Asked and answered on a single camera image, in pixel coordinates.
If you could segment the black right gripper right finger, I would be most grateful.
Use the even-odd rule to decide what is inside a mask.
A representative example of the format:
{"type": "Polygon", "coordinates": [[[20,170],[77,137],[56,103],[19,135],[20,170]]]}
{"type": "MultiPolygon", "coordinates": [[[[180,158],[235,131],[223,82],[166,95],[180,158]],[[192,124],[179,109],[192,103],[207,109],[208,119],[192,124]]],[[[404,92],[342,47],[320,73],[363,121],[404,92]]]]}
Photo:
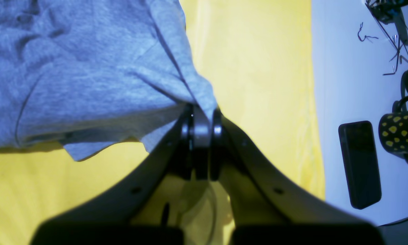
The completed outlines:
{"type": "Polygon", "coordinates": [[[231,245],[383,245],[376,227],[318,199],[280,172],[220,109],[213,114],[210,180],[230,197],[231,245]]]}

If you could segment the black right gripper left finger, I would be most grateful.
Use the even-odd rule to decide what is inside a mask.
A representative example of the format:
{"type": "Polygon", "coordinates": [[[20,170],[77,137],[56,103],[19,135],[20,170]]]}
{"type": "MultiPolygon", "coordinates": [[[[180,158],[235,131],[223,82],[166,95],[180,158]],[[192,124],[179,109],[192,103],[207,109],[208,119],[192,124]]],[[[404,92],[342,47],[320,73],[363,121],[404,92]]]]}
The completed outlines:
{"type": "Polygon", "coordinates": [[[167,227],[169,206],[162,205],[157,225],[132,225],[169,173],[184,180],[208,179],[211,128],[197,105],[187,104],[174,127],[145,160],[99,196],[46,220],[32,245],[182,245],[183,232],[167,227]]]}

